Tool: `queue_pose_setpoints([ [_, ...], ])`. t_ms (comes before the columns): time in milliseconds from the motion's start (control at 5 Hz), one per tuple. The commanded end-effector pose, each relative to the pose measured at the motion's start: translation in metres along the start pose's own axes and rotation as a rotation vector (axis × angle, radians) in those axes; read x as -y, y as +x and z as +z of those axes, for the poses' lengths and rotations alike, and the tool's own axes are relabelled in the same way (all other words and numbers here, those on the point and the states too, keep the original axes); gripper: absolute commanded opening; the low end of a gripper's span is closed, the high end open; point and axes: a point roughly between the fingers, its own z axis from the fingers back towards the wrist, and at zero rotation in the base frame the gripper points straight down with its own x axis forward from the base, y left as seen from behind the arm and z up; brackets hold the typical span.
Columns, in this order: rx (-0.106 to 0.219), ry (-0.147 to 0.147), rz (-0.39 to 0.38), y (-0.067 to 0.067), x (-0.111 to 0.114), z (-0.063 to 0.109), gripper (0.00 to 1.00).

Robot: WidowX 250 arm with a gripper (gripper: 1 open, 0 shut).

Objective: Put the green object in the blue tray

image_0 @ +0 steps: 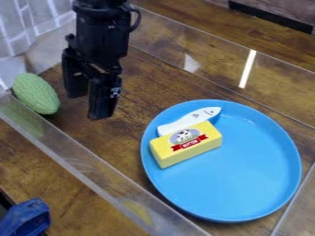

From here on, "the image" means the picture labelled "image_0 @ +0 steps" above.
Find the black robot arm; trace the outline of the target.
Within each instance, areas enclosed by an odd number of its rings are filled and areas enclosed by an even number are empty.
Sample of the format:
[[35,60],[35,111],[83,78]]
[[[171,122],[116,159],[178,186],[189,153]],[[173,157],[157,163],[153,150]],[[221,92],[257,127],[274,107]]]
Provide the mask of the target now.
[[128,53],[130,33],[142,13],[127,0],[74,0],[76,34],[66,37],[62,54],[64,88],[70,98],[88,96],[91,120],[114,115],[122,92],[119,59]]

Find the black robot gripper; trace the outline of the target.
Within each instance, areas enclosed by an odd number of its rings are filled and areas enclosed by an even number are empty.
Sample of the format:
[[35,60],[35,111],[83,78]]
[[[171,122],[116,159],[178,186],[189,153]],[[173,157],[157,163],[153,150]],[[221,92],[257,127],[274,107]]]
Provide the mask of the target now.
[[122,92],[122,66],[132,32],[130,6],[74,6],[76,32],[66,37],[68,47],[62,54],[63,81],[70,98],[87,95],[86,74],[91,65],[110,75],[90,80],[88,114],[91,120],[114,115]]

